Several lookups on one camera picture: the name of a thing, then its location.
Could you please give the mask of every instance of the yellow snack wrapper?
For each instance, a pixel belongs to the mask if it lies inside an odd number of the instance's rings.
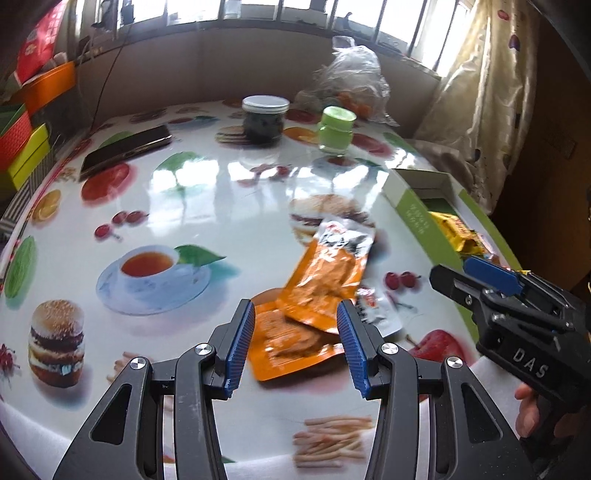
[[[441,212],[429,213],[456,252],[462,255],[484,256],[486,249],[478,238],[478,234],[469,230],[456,215]]]

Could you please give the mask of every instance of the red package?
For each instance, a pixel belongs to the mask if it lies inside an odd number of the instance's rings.
[[[43,17],[18,52],[15,75],[20,84],[33,77],[53,57],[53,45],[68,1],[62,0]]]

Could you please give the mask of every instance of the hamburger print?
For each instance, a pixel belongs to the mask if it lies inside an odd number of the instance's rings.
[[[68,300],[49,300],[33,312],[29,335],[29,366],[52,387],[76,385],[84,361],[83,313]]]
[[[326,215],[350,219],[372,228],[375,227],[369,215],[361,211],[354,199],[334,193],[293,199],[290,202],[289,211],[290,224],[295,238],[305,247],[314,238],[314,234]]]

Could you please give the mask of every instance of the window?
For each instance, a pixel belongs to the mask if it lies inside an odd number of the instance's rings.
[[[440,75],[447,73],[462,44],[472,7],[472,0],[76,0],[76,42],[94,35],[93,44],[109,50],[116,35],[91,27],[109,3],[117,8],[116,30],[129,23],[121,8],[133,5],[132,36],[145,37],[152,30],[157,35],[163,28],[191,22],[219,28],[225,20],[230,27],[273,21],[275,28],[286,30],[346,34],[380,53],[411,57]]]

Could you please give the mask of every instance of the green lid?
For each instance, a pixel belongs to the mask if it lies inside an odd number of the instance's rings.
[[[353,123],[357,115],[339,106],[328,106],[322,112],[320,123],[341,132],[353,131]]]

